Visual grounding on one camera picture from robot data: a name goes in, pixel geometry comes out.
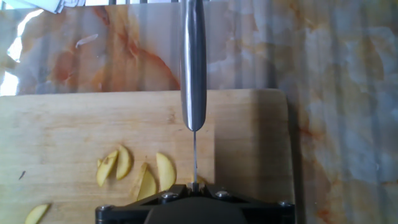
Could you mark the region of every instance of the knife blade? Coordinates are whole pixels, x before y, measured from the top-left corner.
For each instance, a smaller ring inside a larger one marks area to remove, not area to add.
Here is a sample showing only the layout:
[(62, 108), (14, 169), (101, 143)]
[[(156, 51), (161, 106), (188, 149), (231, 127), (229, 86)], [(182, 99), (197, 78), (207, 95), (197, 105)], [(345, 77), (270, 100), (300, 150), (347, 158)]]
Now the knife blade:
[(202, 0), (182, 1), (181, 101), (183, 120), (193, 131), (194, 183), (197, 182), (196, 132), (206, 120), (206, 34)]

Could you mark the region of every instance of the cutting board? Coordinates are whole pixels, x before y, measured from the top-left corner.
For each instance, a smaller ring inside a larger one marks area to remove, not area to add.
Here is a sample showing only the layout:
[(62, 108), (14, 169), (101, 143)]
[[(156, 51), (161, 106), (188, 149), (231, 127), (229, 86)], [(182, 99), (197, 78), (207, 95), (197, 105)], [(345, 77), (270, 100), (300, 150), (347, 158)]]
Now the cutting board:
[[(292, 200), (286, 107), (277, 90), (209, 91), (198, 173), (258, 199)], [(179, 91), (1, 97), (0, 124), (0, 223), (22, 223), (41, 203), (52, 203), (42, 223), (94, 223), (98, 205), (132, 202), (144, 161), (158, 179), (156, 152), (173, 160), (177, 183), (191, 179)], [(96, 160), (118, 144), (132, 152), (132, 171), (98, 187)]]

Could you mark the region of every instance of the apple slice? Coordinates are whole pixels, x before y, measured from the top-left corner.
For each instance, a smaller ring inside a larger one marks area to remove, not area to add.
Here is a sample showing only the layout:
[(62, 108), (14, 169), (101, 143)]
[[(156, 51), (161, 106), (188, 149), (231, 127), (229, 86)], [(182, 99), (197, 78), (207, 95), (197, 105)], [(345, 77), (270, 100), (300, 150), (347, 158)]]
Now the apple slice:
[(102, 159), (98, 159), (97, 160), (97, 168), (100, 167), (101, 163), (102, 163)]
[(132, 186), (131, 196), (134, 201), (141, 200), (156, 194), (156, 181), (154, 176), (148, 170), (148, 164), (145, 162), (142, 164), (138, 177)]
[(97, 170), (97, 183), (100, 187), (104, 185), (105, 179), (109, 176), (109, 174), (112, 171), (112, 168), (114, 167), (114, 164), (116, 163), (116, 160), (118, 159), (118, 154), (119, 151), (114, 151), (110, 153), (104, 161), (101, 163), (101, 165), (98, 167)]
[(154, 176), (147, 169), (145, 171), (144, 177), (142, 178), (141, 188), (139, 189), (139, 194), (137, 200), (141, 200), (156, 194), (157, 187)]
[(162, 153), (156, 154), (157, 171), (159, 173), (160, 191), (168, 190), (176, 179), (171, 161)]
[(36, 224), (38, 223), (45, 212), (49, 209), (50, 204), (44, 204), (36, 206), (29, 212), (28, 216), (25, 219), (25, 224)]
[(131, 170), (131, 157), (129, 151), (124, 147), (119, 147), (118, 169), (116, 170), (116, 179), (121, 180)]

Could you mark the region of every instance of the food slice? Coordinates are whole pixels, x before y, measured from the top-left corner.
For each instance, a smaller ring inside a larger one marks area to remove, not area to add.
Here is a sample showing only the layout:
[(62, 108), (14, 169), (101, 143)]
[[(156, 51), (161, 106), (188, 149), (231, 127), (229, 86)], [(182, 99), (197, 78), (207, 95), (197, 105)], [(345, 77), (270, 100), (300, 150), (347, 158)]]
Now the food slice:
[(159, 173), (160, 191), (168, 190), (176, 179), (176, 173), (171, 161), (162, 153), (156, 154), (157, 170)]
[(131, 170), (131, 157), (129, 151), (124, 147), (119, 147), (118, 169), (116, 170), (116, 179), (121, 180)]
[(132, 186), (131, 196), (134, 201), (156, 194), (156, 181), (148, 170), (148, 164), (142, 164), (138, 177)]
[(102, 163), (102, 159), (98, 159), (97, 160), (97, 167), (100, 167), (101, 163)]
[(101, 165), (98, 167), (97, 170), (97, 183), (100, 187), (104, 185), (105, 179), (109, 176), (109, 174), (112, 171), (112, 168), (114, 167), (116, 160), (118, 159), (118, 154), (119, 151), (116, 150), (112, 153), (110, 153), (104, 161), (101, 163)]
[(25, 224), (36, 224), (38, 223), (45, 212), (49, 209), (50, 204), (44, 204), (44, 205), (39, 205), (36, 206), (35, 208), (30, 211), (28, 216), (25, 219)]
[(154, 176), (147, 169), (142, 178), (141, 188), (139, 189), (139, 194), (137, 200), (144, 199), (146, 197), (156, 194), (156, 181)]

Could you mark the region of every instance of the screw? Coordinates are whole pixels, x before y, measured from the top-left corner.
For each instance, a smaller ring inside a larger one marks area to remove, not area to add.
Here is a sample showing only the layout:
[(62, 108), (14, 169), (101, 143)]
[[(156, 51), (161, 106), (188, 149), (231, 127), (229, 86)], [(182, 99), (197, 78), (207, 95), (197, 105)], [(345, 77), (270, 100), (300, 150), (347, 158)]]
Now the screw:
[(288, 206), (290, 206), (290, 204), (289, 204), (287, 201), (280, 201), (280, 202), (278, 202), (278, 204), (279, 204), (280, 206), (282, 206), (282, 207), (288, 207)]
[(229, 197), (229, 193), (225, 190), (220, 190), (219, 192), (216, 193), (216, 196), (219, 198), (225, 198)]
[(164, 199), (170, 199), (170, 198), (176, 198), (178, 197), (178, 194), (173, 193), (173, 192), (166, 192), (164, 194), (162, 194), (162, 198)]
[(112, 208), (114, 208), (114, 205), (102, 205), (102, 206), (99, 206), (97, 209), (101, 210), (101, 211), (105, 211), (105, 210), (109, 210)]

